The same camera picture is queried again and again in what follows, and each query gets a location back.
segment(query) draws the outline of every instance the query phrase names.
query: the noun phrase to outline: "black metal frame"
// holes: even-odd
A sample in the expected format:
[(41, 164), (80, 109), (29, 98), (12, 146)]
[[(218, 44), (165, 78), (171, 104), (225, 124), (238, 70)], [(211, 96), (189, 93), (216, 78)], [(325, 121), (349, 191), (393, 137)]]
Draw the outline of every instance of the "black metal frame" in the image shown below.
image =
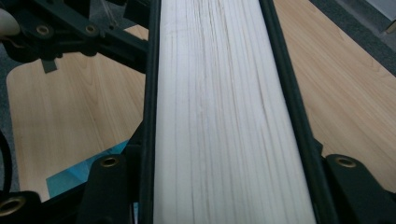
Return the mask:
[[(320, 156), (320, 144), (315, 142), (309, 127), (274, 4), (271, 0), (258, 1), (317, 221), (368, 223), (367, 220), (370, 220), (396, 223), (396, 215), (393, 215), (393, 212), (396, 214), (396, 196), (383, 190), (361, 163), (341, 155), (326, 159)], [(111, 2), (120, 5), (125, 3), (123, 0)], [(0, 202), (12, 202), (14, 199), (14, 203), (22, 203), (22, 207), (2, 216), (4, 211), (0, 204), (1, 223), (32, 220), (34, 223), (59, 224), (110, 223), (110, 220), (114, 223), (131, 223), (134, 221), (131, 204), (136, 202), (139, 202), (139, 223), (153, 222), (161, 0), (130, 0), (126, 7), (125, 17), (149, 28), (148, 42), (126, 34), (117, 27), (93, 24), (87, 19), (89, 3), (89, 0), (66, 0), (64, 3), (60, 0), (1, 0), (0, 7), (10, 12), (22, 29), (20, 35), (11, 38), (12, 43), (5, 44), (7, 53), (16, 61), (30, 62), (37, 58), (53, 60), (62, 57), (65, 52), (80, 51), (88, 56), (100, 52), (146, 73), (143, 122), (121, 155), (101, 158), (92, 165), (87, 184), (44, 203), (40, 202), (36, 193), (30, 191), (10, 193), (3, 197)], [(16, 45), (23, 46), (23, 49), (15, 48)], [(109, 185), (106, 180), (115, 176), (117, 181)], [(375, 192), (372, 197), (360, 196), (370, 195), (371, 192)], [(381, 209), (371, 209), (373, 203)]]

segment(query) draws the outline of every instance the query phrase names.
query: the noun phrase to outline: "gray floor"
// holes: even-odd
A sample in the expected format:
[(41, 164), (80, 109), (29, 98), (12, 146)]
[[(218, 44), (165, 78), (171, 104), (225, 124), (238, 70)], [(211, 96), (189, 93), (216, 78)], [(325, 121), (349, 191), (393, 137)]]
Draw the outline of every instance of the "gray floor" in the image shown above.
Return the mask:
[[(350, 35), (358, 44), (376, 58), (393, 75), (396, 75), (396, 33), (384, 34), (384, 18), (373, 10), (372, 7), (364, 5), (364, 0), (311, 0), (332, 21)], [(92, 21), (100, 24), (108, 23), (106, 13), (102, 10), (100, 1), (94, 2), (92, 7)], [(120, 27), (131, 26), (131, 23), (120, 19), (122, 9), (110, 5), (114, 11), (115, 20)], [(14, 153), (14, 141), (12, 135), (12, 124), (9, 114), (6, 78), (12, 68), (18, 66), (5, 54), (0, 47), (0, 128), (6, 136), (11, 150)], [(3, 166), (0, 166), (0, 188), (3, 186)], [(14, 167), (14, 181), (12, 191), (19, 189), (17, 167)]]
[(390, 19), (396, 21), (396, 0), (366, 0), (370, 5), (375, 7), (381, 14)]

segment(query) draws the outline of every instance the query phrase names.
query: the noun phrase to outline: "black clamp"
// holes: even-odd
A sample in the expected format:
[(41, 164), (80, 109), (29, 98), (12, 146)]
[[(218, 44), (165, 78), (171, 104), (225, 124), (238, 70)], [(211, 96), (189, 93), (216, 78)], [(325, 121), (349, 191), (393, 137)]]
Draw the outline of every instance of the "black clamp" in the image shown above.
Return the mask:
[[(99, 52), (145, 73), (148, 41), (112, 25), (94, 24), (87, 19), (90, 1), (80, 2), (2, 0), (0, 7), (14, 16), (21, 27), (19, 35), (11, 36), (11, 41), (4, 43), (8, 56), (17, 62), (29, 63), (38, 58), (51, 61), (67, 52), (87, 56)], [(138, 19), (149, 23), (141, 17)]]
[[(322, 154), (323, 145), (315, 145)], [(322, 166), (340, 223), (396, 223), (396, 194), (384, 190), (361, 162), (332, 154)]]

